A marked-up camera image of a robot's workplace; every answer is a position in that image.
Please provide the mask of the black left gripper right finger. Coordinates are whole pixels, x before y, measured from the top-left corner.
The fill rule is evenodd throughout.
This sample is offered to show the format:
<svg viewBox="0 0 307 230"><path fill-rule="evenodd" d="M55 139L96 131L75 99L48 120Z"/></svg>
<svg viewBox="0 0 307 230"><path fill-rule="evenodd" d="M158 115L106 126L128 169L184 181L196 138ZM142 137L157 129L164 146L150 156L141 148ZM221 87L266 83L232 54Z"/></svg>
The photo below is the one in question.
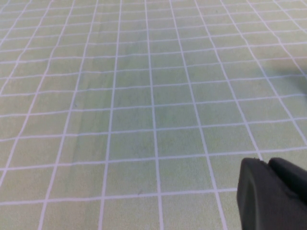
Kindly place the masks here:
<svg viewBox="0 0 307 230"><path fill-rule="evenodd" d="M300 197L300 199L307 198L306 170L283 158L271 158L268 165L287 187Z"/></svg>

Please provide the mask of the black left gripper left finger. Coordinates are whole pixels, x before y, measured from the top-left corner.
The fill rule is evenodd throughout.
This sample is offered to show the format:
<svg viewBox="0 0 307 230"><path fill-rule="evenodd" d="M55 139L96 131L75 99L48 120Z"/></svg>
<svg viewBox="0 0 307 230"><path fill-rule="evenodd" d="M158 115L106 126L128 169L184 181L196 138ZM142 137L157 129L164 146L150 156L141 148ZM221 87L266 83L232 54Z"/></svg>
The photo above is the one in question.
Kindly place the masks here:
<svg viewBox="0 0 307 230"><path fill-rule="evenodd" d="M244 230L307 228L307 199L291 191L268 162L241 161L236 199Z"/></svg>

